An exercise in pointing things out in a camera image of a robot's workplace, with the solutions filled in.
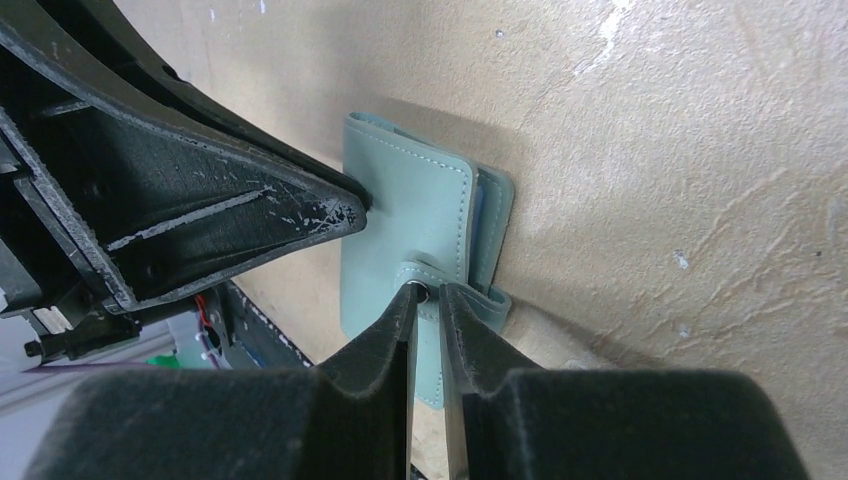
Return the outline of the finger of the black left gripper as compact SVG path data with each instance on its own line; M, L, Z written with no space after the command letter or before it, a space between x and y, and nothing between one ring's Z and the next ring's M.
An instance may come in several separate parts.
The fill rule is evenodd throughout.
M57 0L39 5L98 61L158 103L275 154L353 193L365 206L371 204L370 194L356 180L266 133L181 79L114 2Z

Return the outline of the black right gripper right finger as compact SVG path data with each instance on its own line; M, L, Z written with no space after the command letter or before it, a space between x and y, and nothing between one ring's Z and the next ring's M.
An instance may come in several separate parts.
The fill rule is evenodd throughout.
M721 370L550 370L440 288L453 479L804 479L773 403Z

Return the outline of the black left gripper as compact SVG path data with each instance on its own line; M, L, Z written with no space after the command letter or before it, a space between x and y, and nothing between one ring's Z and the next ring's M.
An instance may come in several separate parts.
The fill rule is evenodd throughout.
M368 206L164 106L48 13L1 17L1 362L139 338L131 312L361 231Z

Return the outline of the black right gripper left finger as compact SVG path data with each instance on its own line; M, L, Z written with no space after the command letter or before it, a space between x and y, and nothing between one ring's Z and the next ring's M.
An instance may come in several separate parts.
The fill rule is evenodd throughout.
M420 288L310 368L111 370L75 387L28 479L406 479Z

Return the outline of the teal leather card holder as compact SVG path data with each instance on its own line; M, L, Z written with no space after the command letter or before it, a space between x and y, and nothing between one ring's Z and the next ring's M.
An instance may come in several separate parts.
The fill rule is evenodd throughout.
M515 187L501 171L370 113L344 124L343 169L372 196L364 230L343 238L340 326L355 338L407 283L455 283L501 331L512 300L493 280Z

